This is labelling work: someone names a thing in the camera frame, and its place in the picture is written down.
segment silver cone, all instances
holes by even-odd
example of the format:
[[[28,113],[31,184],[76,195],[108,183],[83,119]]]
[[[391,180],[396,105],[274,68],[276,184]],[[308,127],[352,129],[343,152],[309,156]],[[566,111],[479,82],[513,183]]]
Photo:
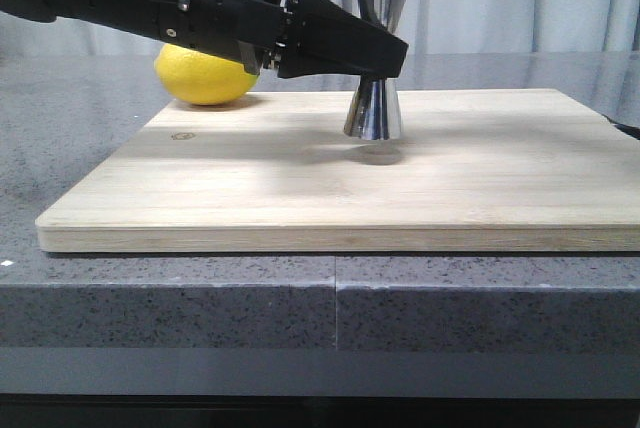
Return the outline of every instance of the silver cone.
[[[394,33],[405,1],[358,0],[358,5],[363,19]],[[360,80],[344,132],[363,140],[389,140],[402,136],[400,103],[394,80]]]

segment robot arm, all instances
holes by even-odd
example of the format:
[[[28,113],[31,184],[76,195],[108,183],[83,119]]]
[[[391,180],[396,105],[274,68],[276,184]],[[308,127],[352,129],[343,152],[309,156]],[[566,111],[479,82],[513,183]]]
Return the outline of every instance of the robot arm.
[[[0,10],[40,22],[57,16],[110,26],[292,78],[399,75],[407,45],[329,0],[0,0]]]

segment granite countertop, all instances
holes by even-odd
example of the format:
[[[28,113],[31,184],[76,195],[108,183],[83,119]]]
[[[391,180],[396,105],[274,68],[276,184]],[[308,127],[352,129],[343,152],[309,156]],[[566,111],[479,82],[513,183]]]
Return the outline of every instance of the granite countertop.
[[[255,90],[352,90],[355,83],[342,76],[285,81],[264,73]],[[399,88],[556,88],[619,123],[640,126],[638,53],[413,57]],[[318,370],[333,372],[345,363],[411,364],[413,355],[431,356],[421,360],[432,370],[443,369],[437,356],[484,356],[486,367],[496,360],[516,366],[533,356],[546,366],[548,383],[524,389],[526,396],[555,396],[549,387],[561,376],[558,366],[573,367],[565,377],[592,366],[597,380],[582,380],[584,391],[567,393],[640,397],[639,253],[62,256],[40,251],[35,218],[168,101],[150,57],[0,58],[0,353],[5,359],[28,360],[40,353],[33,350],[128,348],[222,350],[249,357],[246,361],[258,353],[277,357],[280,350],[291,359],[311,353]],[[14,365],[15,378],[20,371]],[[40,369],[36,361],[20,366]],[[419,387],[403,391],[404,385],[370,389],[381,379],[399,386],[393,376],[381,372],[357,386],[367,387],[364,393],[426,393]],[[342,388],[324,380],[318,390],[341,393],[353,383],[345,377]],[[0,378],[4,391],[35,386]],[[296,389],[282,393],[306,392],[304,377],[296,383]],[[473,393],[514,389],[508,386]]]

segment black base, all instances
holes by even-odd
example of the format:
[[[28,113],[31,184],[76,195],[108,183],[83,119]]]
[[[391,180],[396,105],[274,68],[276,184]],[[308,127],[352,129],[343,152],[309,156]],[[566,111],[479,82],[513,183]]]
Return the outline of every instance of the black base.
[[[2,428],[636,428],[640,400],[0,395]]]

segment wooden cutting board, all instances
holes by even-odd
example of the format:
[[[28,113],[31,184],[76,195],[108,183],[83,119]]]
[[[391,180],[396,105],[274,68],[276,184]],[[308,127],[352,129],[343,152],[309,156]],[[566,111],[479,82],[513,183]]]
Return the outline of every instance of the wooden cutting board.
[[[342,134],[351,94],[172,102],[36,221],[56,252],[640,249],[640,142],[554,90],[402,92],[406,137]]]

